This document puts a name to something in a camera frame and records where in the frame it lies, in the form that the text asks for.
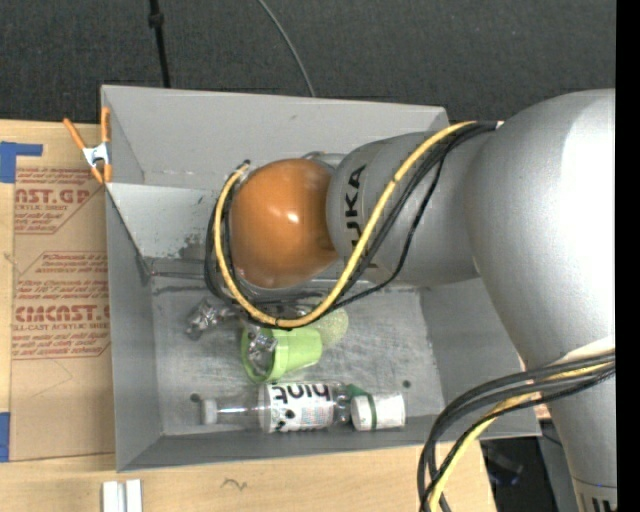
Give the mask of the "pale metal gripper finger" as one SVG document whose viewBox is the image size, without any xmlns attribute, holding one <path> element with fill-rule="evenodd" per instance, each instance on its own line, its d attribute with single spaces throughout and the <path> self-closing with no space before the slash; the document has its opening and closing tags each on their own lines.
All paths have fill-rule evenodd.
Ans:
<svg viewBox="0 0 640 512">
<path fill-rule="evenodd" d="M 249 370 L 253 376 L 268 376 L 273 367 L 278 341 L 264 333 L 250 333 L 246 348 Z"/>
<path fill-rule="evenodd" d="M 235 316 L 231 307 L 204 298 L 189 313 L 185 333 L 190 339 L 198 340 L 205 332 Z"/>
</svg>

